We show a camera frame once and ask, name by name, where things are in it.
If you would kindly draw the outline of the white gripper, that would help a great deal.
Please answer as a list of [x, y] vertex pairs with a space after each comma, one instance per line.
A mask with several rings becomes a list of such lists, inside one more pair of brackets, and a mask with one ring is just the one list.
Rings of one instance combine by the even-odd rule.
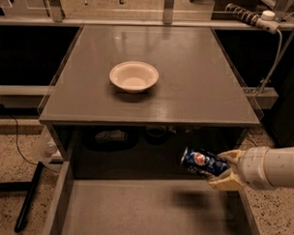
[[229, 171], [218, 178], [209, 180], [209, 185], [218, 191], [241, 191], [244, 188], [242, 179], [249, 187], [264, 191], [269, 187], [263, 165], [267, 152], [267, 147], [252, 147], [246, 152], [243, 150], [227, 150], [219, 153], [219, 157], [222, 159], [231, 164], [237, 164], [237, 172], [240, 177]]

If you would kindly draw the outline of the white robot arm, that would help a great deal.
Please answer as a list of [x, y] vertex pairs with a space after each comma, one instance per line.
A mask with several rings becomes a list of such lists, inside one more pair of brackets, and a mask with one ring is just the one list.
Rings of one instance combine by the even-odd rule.
[[280, 187], [294, 189], [294, 147], [251, 147], [248, 150], [220, 154], [230, 168], [208, 181], [214, 190], [241, 191], [250, 187], [257, 191], [273, 191]]

